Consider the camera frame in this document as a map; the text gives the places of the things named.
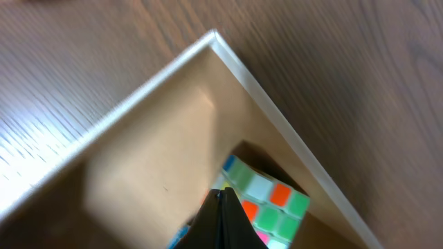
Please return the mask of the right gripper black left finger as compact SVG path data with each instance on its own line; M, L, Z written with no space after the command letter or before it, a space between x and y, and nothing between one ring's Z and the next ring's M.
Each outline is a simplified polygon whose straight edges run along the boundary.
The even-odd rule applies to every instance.
M216 249L220 243L220 190L212 189L195 215L188 232L174 249Z

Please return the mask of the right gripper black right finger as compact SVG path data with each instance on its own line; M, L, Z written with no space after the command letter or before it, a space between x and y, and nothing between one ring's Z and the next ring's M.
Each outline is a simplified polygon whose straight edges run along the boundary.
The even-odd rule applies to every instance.
M227 187L220 191L221 248L267 249L251 225L235 191Z

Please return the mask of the colourful puzzle cube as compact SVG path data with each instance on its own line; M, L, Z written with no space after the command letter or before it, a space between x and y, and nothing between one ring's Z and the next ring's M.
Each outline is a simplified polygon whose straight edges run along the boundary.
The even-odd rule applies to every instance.
M235 155L226 159L209 191L221 191L227 187L234 189L251 225L267 248L290 246L310 205L310 198L306 194L253 169ZM194 217L176 233L169 244L170 248L174 249L188 232Z

